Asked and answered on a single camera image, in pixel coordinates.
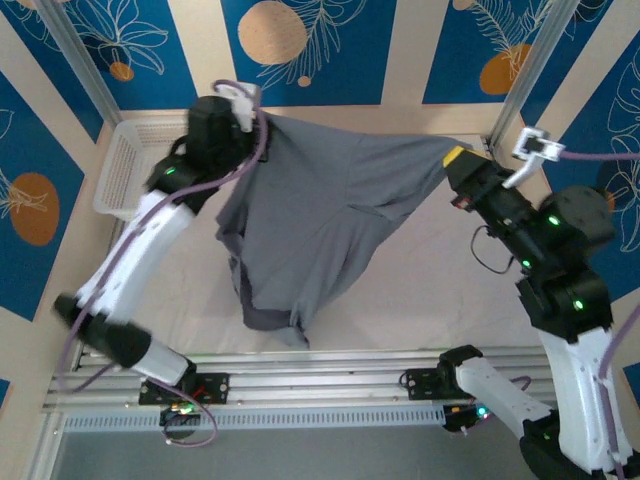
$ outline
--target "floral wallpaper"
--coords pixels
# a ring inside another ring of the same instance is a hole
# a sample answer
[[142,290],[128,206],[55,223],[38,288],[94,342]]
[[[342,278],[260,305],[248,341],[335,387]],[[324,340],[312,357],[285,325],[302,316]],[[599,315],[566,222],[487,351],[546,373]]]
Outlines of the floral wallpaper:
[[[560,141],[572,151],[640,153],[640,33]],[[613,300],[640,287],[640,161],[564,161],[545,173],[554,190],[582,184],[607,192],[617,237],[592,264]]]
[[84,175],[0,74],[0,306],[32,321]]
[[[554,2],[450,0],[423,103],[501,102]],[[582,0],[532,98],[546,107],[611,0]]]
[[25,0],[0,0],[0,14],[4,14],[7,18],[87,134],[95,142],[102,128],[102,117],[60,53],[58,45],[51,38],[33,4]]
[[263,105],[382,98],[395,0],[222,0],[239,78]]
[[[166,0],[62,5],[122,110],[187,108],[194,102],[195,87]],[[70,68],[32,2],[0,0],[0,6],[62,94]]]
[[9,389],[11,388],[11,384],[2,378],[0,378],[0,415],[2,415],[2,406],[4,405],[5,400],[9,396]]

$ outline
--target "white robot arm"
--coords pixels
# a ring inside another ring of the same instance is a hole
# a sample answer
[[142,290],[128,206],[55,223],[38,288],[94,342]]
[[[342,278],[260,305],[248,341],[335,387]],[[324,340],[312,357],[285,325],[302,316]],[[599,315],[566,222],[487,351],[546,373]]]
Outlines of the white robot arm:
[[[258,93],[254,85],[243,88]],[[252,109],[252,102],[230,87],[200,98],[189,111],[187,135],[155,167],[134,220],[104,264],[76,295],[61,295],[55,304],[72,333],[77,331],[85,343],[116,364],[186,394],[198,388],[196,365],[131,317],[153,269],[217,190],[195,189],[179,199],[174,194],[238,168],[254,149]],[[582,478],[580,472],[609,472],[632,458],[637,465],[637,453],[620,424],[613,385],[607,381],[618,434],[618,451],[609,451],[607,412],[597,381],[597,368],[611,341],[612,319],[607,288],[585,259],[613,235],[606,202],[591,189],[572,187],[534,210],[511,187],[542,161],[557,160],[562,146],[535,129],[525,130],[518,145],[526,162],[520,172],[462,148],[454,149],[444,166],[458,194],[452,203],[477,211],[522,265],[524,278],[518,289],[549,357],[558,410],[501,377],[472,347],[444,354],[438,371],[445,387],[474,396],[506,423],[540,478]],[[570,476],[554,476],[557,472]]]
[[[60,295],[55,303],[57,313],[85,343],[116,364],[185,393],[196,388],[196,366],[131,317],[167,249],[218,190],[197,187],[226,177],[254,151],[259,90],[239,85],[240,91],[219,85],[217,95],[198,99],[189,110],[187,135],[154,168],[135,218],[103,265],[76,295]],[[189,189],[194,193],[175,195]]]
[[457,388],[511,429],[540,478],[594,478],[623,466],[634,478],[639,458],[622,428],[610,368],[605,376],[599,372],[612,341],[608,289],[588,264],[615,234],[606,200],[575,186],[535,210],[512,188],[543,161],[557,161],[563,149],[546,132],[527,128],[514,151],[525,161],[518,172],[461,148],[444,161],[458,194],[452,204],[477,211],[522,266],[520,300],[549,359],[557,410],[526,395],[470,347],[445,354],[449,374],[442,377],[455,378]]

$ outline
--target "white clip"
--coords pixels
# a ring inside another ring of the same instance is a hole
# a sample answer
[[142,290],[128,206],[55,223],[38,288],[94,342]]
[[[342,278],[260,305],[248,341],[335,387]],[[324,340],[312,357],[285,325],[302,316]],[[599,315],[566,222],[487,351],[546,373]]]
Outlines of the white clip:
[[239,82],[239,84],[249,92],[252,98],[247,97],[242,91],[231,85],[218,85],[216,92],[219,96],[231,100],[233,114],[238,119],[240,128],[248,133],[253,130],[253,109],[254,102],[260,104],[260,87],[253,83]]
[[[560,154],[564,150],[564,145],[548,139],[549,134],[544,130],[532,127],[525,127],[520,132],[518,141],[513,147],[513,156],[523,160],[525,164],[517,172],[511,175],[502,183],[504,188],[513,188],[521,185],[527,178],[537,172],[546,160],[557,162]],[[530,140],[534,140],[539,147],[532,150],[528,145]]]

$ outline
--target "gray shirt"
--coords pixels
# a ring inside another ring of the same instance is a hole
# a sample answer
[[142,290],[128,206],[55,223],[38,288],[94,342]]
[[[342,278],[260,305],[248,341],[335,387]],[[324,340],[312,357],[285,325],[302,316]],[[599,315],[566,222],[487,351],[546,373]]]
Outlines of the gray shirt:
[[317,311],[358,279],[463,144],[268,119],[267,162],[238,181],[217,238],[230,253],[245,325],[308,347],[304,331]]

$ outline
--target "shirt sleeve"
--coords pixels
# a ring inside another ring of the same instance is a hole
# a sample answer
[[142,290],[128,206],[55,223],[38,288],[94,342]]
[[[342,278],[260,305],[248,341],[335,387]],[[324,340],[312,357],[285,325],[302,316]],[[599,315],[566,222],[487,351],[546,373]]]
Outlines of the shirt sleeve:
[[363,135],[349,166],[349,205],[391,221],[408,216],[444,180],[442,160],[458,145],[470,148],[434,135]]

